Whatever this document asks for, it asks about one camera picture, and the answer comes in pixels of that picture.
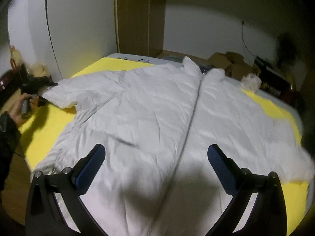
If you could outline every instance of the yellow surface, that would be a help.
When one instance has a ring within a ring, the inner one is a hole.
[[[75,74],[74,77],[103,70],[131,70],[150,65],[151,64],[115,58],[102,58]],[[298,143],[300,142],[300,133],[289,112],[251,92],[245,93],[261,104],[267,115],[273,118],[288,119],[292,125]],[[29,121],[20,128],[22,133],[21,145],[25,150],[25,157],[31,169],[34,169],[36,164],[45,158],[64,126],[72,121],[74,116],[74,108],[59,109],[49,104],[45,107],[38,108],[37,112]],[[296,228],[304,216],[307,187],[307,183],[288,183],[282,185],[287,209],[288,235]]]

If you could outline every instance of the cardboard box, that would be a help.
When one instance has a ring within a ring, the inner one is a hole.
[[[215,53],[208,59],[208,62],[216,68],[224,69],[226,76],[239,81],[243,76],[253,72],[253,68],[244,62],[244,57],[234,52]]]

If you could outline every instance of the human hand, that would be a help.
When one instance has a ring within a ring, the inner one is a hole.
[[[33,98],[32,95],[24,93],[13,105],[11,110],[8,112],[9,116],[12,118],[12,120],[15,122],[17,127],[22,126],[24,123],[26,123],[27,120],[23,120],[21,118],[21,110],[22,110],[22,103],[24,100],[30,99],[30,105],[31,108],[34,110],[37,108],[38,105],[38,99],[39,97],[37,96],[36,98]]]

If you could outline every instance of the black cable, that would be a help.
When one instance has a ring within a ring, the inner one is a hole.
[[[17,152],[14,152],[14,153],[15,153],[16,155],[18,155],[18,156],[24,158],[24,156],[22,156],[21,154],[18,154]]]
[[[251,51],[247,48],[245,42],[244,42],[244,22],[242,22],[242,41],[243,41],[243,44],[245,46],[245,48],[248,50],[248,52],[253,56],[253,57],[257,57],[255,56],[253,53],[251,53]]]

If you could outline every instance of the wrinkled white fabric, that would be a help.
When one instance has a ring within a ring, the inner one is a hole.
[[[231,200],[207,159],[214,143],[252,173],[276,171],[283,182],[314,176],[289,122],[268,117],[219,69],[203,78],[197,100],[200,70],[188,58],[183,64],[97,72],[43,94],[62,108],[75,104],[77,115],[35,170],[73,167],[103,144],[105,161],[81,199],[110,236],[208,232]]]
[[[147,235],[178,162],[201,79],[190,59],[65,79],[43,94],[77,115],[35,170],[73,167],[99,143],[106,158],[81,200],[110,235]],[[76,229],[60,196],[68,225]]]
[[[255,174],[275,171],[284,183],[310,181],[314,176],[311,157],[297,145],[289,122],[267,116],[224,77],[223,70],[212,69],[202,80],[187,142],[153,236],[204,236],[228,206],[232,197],[207,158],[212,144]],[[245,225],[256,196],[252,195],[236,230]]]

